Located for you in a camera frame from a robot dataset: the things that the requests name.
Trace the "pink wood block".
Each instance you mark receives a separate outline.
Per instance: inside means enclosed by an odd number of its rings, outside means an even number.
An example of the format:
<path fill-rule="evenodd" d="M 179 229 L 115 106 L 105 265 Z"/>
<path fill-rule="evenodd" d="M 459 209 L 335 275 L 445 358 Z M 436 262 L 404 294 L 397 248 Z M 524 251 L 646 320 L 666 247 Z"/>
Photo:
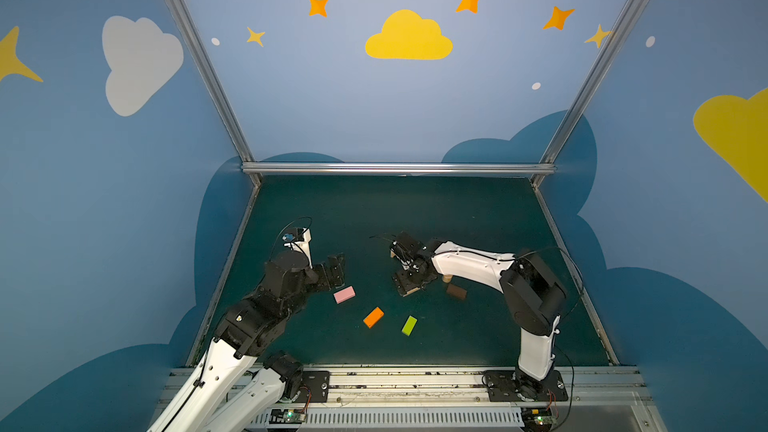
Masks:
<path fill-rule="evenodd" d="M 353 286 L 345 287 L 333 294 L 334 300 L 337 304 L 346 302 L 356 296 L 356 292 Z"/>

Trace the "orange wood block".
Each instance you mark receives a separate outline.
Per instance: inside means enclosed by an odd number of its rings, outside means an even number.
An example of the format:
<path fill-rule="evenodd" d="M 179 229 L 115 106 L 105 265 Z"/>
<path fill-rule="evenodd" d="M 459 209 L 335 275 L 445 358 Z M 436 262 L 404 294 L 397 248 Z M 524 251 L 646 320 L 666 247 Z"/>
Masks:
<path fill-rule="evenodd" d="M 373 328 L 384 317 L 384 311 L 380 307 L 374 308 L 364 319 L 363 323 L 369 329 Z"/>

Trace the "dark brown wood block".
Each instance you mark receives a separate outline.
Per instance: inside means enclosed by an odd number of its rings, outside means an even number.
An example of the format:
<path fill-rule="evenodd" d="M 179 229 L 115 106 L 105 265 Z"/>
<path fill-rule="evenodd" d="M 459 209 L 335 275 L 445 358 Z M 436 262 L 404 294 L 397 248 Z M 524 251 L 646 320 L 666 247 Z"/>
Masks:
<path fill-rule="evenodd" d="M 449 283 L 446 287 L 446 293 L 458 300 L 465 301 L 468 296 L 468 291 L 465 288 Z"/>

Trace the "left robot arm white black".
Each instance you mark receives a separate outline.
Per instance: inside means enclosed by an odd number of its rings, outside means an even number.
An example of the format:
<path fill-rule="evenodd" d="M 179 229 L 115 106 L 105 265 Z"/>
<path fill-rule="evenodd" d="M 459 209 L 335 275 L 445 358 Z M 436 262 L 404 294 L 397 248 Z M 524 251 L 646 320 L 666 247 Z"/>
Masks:
<path fill-rule="evenodd" d="M 344 285 L 345 266 L 343 254 L 313 265 L 300 248 L 268 261 L 258 286 L 229 307 L 195 370 L 149 429 L 242 431 L 265 410 L 296 397 L 303 365 L 279 352 L 263 360 L 262 368 L 233 399 L 225 399 L 285 332 L 289 319 L 306 307 L 311 294 Z"/>

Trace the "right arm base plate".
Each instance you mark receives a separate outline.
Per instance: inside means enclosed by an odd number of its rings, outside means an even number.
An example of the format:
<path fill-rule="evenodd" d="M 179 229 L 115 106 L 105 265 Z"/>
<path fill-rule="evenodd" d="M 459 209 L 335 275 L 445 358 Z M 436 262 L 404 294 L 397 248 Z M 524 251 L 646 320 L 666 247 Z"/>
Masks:
<path fill-rule="evenodd" d="M 542 380 L 518 370 L 488 370 L 482 375 L 491 402 L 568 401 L 562 375 L 552 369 Z"/>

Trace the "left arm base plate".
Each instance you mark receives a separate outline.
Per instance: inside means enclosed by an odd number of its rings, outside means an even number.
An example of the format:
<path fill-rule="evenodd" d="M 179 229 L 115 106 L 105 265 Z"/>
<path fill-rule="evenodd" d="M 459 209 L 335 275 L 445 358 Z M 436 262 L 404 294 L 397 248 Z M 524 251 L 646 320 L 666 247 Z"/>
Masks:
<path fill-rule="evenodd" d="M 291 403 L 326 403 L 330 389 L 328 370 L 305 370 L 291 382 L 286 397 Z"/>

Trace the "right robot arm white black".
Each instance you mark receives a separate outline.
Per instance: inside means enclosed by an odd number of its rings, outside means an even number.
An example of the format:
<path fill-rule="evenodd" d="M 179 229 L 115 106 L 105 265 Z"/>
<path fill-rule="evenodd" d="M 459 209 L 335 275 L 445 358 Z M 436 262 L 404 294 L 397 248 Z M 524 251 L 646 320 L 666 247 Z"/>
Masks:
<path fill-rule="evenodd" d="M 538 252 L 518 256 L 437 239 L 422 243 L 402 232 L 392 240 L 390 254 L 401 263 L 393 281 L 403 297 L 438 276 L 468 279 L 500 292 L 520 327 L 520 352 L 509 389 L 523 401 L 568 399 L 553 353 L 567 292 Z"/>

